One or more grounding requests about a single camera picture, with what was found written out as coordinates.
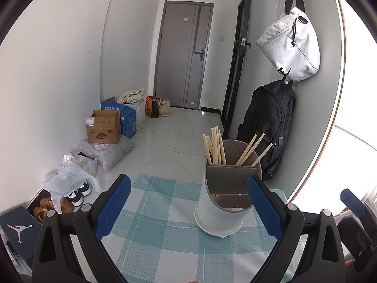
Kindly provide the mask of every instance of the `metal screw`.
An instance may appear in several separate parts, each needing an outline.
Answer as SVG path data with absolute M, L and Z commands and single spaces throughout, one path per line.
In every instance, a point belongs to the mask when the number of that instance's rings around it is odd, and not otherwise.
M 55 211 L 53 210 L 53 209 L 51 209 L 51 210 L 49 210 L 48 212 L 47 212 L 47 217 L 52 217 L 52 216 L 54 216 L 55 215 Z
M 331 211 L 329 211 L 328 209 L 324 209 L 324 214 L 328 217 L 332 215 Z
M 287 208 L 290 210 L 290 211 L 295 211 L 297 210 L 297 206 L 293 203 L 288 203 L 287 205 Z
M 83 212 L 88 212 L 90 211 L 90 209 L 92 208 L 92 206 L 90 204 L 84 204 L 82 207 L 81 207 L 81 210 Z

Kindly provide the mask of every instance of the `black backpack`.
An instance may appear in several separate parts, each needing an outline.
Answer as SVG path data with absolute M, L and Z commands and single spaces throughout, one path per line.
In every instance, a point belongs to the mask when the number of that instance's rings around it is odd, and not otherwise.
M 255 134 L 258 137 L 265 134 L 255 150 L 258 156 L 273 143 L 261 160 L 263 181 L 270 179 L 278 168 L 295 108 L 292 82 L 287 84 L 284 80 L 271 82 L 254 91 L 244 123 L 238 127 L 237 140 L 246 143 Z

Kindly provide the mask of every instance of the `drawstring cord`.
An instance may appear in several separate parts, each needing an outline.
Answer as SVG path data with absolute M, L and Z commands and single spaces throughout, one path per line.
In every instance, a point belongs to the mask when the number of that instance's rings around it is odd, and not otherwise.
M 292 26 L 292 30 L 293 30 L 293 33 L 292 33 L 292 46 L 295 47 L 295 37 L 296 37 L 296 21 L 297 21 L 297 18 L 295 19 L 295 22 L 293 23 L 293 26 Z

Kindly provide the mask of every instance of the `blue gripper pad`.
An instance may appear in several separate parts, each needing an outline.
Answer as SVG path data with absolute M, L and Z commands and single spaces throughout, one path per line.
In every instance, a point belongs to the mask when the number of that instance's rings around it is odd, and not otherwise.
M 98 240 L 110 234 L 116 219 L 130 195 L 131 188 L 131 179 L 128 176 L 124 176 L 97 217 L 94 234 Z
M 276 240 L 279 241 L 283 236 L 283 230 L 281 227 L 282 219 L 253 177 L 250 177 L 247 181 L 247 194 L 253 202 L 268 234 L 276 237 Z
M 356 217 L 360 218 L 365 215 L 365 205 L 362 203 L 348 188 L 343 189 L 340 194 L 340 200 L 348 206 Z

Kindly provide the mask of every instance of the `black and white sneaker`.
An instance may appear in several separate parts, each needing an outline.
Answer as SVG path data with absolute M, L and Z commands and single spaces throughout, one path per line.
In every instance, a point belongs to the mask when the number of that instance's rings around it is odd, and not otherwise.
M 90 194 L 91 192 L 91 188 L 89 187 L 89 184 L 88 184 L 88 181 L 85 181 L 81 187 L 78 189 L 78 192 L 82 195 L 82 196 L 88 196 L 88 194 Z
M 80 206 L 84 199 L 82 196 L 78 193 L 78 191 L 74 191 L 69 196 L 66 197 L 69 202 L 71 202 L 74 206 Z

